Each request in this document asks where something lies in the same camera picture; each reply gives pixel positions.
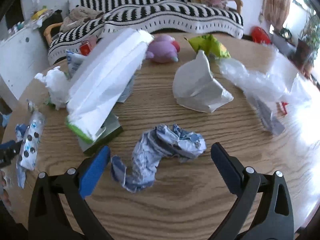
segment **wood grain tabletop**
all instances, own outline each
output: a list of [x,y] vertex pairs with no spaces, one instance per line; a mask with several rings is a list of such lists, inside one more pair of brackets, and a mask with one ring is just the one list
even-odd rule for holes
[[[294,228],[306,220],[320,197],[320,93],[312,85],[312,105],[293,107],[288,114],[277,113],[285,131],[278,137],[264,131],[255,111],[241,90],[224,79],[218,67],[211,64],[215,78],[234,96],[234,100],[211,114],[196,112],[176,104],[172,81],[177,68],[193,60],[196,53],[184,37],[192,34],[172,34],[180,43],[179,62],[156,64],[145,61],[137,73],[132,95],[125,103],[117,103],[114,113],[124,132],[109,143],[111,155],[119,155],[131,164],[132,150],[143,131],[160,123],[176,123],[186,130],[201,133],[207,150],[196,160],[179,163],[177,158],[164,159],[150,188],[132,194],[110,176],[110,165],[86,201],[102,225],[115,240],[120,239],[208,239],[222,222],[236,196],[232,195],[210,158],[210,147],[220,142],[231,156],[257,172],[283,172],[290,192]],[[272,71],[292,84],[296,68],[281,54],[260,44],[215,35],[248,69]],[[60,62],[66,70],[66,61]],[[8,189],[12,215],[16,222],[28,228],[28,209],[36,178],[41,171],[59,175],[70,167],[78,167],[85,156],[76,136],[65,126],[67,111],[56,111],[43,104],[47,89],[33,80],[13,111],[3,142],[15,139],[17,123],[28,123],[26,99],[38,104],[47,120],[42,135],[34,171],[27,171],[25,188],[17,186],[15,164],[4,168],[13,182]],[[257,210],[258,194],[243,230],[249,227]],[[64,196],[61,197],[68,219],[74,229],[80,229]]]

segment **wooden armrest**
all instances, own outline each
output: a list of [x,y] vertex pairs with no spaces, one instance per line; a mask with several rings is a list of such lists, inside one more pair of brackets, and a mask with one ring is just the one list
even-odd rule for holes
[[61,25],[62,25],[62,23],[51,24],[44,30],[43,35],[45,36],[45,39],[47,40],[47,43],[49,44],[49,46],[50,46],[50,44],[52,42],[51,30],[53,28],[60,27]]
[[243,2],[241,0],[231,0],[231,1],[235,1],[236,5],[237,5],[237,13],[241,14],[241,10],[243,7]]

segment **white cabinet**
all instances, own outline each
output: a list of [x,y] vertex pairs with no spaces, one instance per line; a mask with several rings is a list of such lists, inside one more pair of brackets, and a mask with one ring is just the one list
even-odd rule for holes
[[33,77],[49,67],[47,55],[38,29],[23,28],[0,44],[0,96],[11,109]]

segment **sofa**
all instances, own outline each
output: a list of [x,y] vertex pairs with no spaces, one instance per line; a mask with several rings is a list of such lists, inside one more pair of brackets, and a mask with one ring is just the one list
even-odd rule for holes
[[105,35],[105,32],[126,27],[146,30],[149,33],[159,30],[199,34],[223,32],[241,39],[244,24],[240,15],[242,2],[234,1],[236,10],[204,6],[193,3],[192,0],[79,0],[78,5],[102,10],[105,14],[66,33],[58,33],[54,40],[50,32],[61,24],[47,27],[44,36],[50,45],[49,63],[53,65],[60,61],[67,50],[79,52],[81,41],[90,35],[99,37],[102,32]]

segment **toy figurine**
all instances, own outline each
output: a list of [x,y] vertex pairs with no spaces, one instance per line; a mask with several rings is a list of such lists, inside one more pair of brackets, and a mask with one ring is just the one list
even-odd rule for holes
[[175,39],[167,34],[163,34],[154,39],[148,47],[146,58],[150,58],[158,63],[178,62],[178,52],[180,46]]

